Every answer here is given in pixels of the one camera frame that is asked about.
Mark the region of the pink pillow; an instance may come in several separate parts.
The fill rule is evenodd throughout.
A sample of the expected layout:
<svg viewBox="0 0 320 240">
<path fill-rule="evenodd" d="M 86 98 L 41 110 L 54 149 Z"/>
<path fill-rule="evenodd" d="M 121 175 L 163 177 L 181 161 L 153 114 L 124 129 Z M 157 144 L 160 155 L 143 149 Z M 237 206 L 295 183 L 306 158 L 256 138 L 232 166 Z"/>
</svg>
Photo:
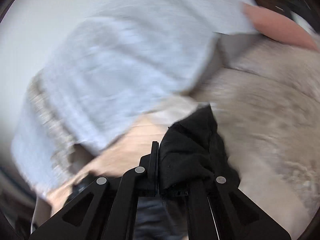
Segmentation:
<svg viewBox="0 0 320 240">
<path fill-rule="evenodd" d="M 264 7 L 242 4 L 242 9 L 253 27 L 277 42 L 319 51 L 312 36 L 293 20 Z"/>
</svg>

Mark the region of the black leather jacket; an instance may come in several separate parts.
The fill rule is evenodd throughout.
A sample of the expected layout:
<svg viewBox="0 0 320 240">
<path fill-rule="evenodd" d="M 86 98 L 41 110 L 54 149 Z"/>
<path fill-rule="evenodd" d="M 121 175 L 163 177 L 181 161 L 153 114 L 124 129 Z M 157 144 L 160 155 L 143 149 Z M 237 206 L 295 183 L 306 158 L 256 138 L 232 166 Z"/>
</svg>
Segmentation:
<svg viewBox="0 0 320 240">
<path fill-rule="evenodd" d="M 165 133 L 159 147 L 160 195 L 184 196 L 191 185 L 211 182 L 218 176 L 240 185 L 237 171 L 228 164 L 211 106 L 206 105 L 172 124 Z"/>
</svg>

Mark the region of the white embossed pillow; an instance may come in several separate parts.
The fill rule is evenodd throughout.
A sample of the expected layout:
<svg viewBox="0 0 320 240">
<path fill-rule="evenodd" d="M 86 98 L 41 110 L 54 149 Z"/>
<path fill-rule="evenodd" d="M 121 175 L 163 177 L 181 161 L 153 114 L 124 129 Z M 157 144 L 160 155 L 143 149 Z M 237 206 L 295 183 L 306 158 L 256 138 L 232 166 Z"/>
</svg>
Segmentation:
<svg viewBox="0 0 320 240">
<path fill-rule="evenodd" d="M 81 144 L 98 155 L 137 116 L 190 92 L 219 34 L 253 33 L 254 0 L 111 0 L 79 23 L 33 77 L 11 152 L 39 196 L 71 179 Z"/>
</svg>

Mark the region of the peach quilted bedspread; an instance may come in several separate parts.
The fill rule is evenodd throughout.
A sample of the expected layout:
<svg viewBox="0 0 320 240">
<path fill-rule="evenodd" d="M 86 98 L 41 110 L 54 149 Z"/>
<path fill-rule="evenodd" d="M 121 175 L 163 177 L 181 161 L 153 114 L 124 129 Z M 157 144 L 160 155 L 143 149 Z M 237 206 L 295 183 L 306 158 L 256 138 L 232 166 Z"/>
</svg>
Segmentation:
<svg viewBox="0 0 320 240">
<path fill-rule="evenodd" d="M 142 156 L 151 152 L 153 141 L 160 142 L 172 121 L 157 119 L 146 114 L 137 119 L 131 129 L 115 144 L 94 158 L 69 181 L 48 194 L 51 216 L 62 209 L 72 192 L 72 185 L 80 182 L 90 172 L 94 175 L 121 177 L 126 171 L 138 166 Z"/>
</svg>

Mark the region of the white lace bed cover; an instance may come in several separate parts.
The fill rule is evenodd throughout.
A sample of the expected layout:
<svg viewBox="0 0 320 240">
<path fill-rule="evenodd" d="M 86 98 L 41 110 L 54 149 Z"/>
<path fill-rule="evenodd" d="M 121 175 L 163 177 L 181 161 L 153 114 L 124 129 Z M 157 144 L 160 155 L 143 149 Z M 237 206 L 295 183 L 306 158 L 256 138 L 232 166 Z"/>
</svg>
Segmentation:
<svg viewBox="0 0 320 240">
<path fill-rule="evenodd" d="M 319 208 L 319 52 L 260 38 L 191 95 L 208 102 L 231 156 L 252 154 Z"/>
</svg>

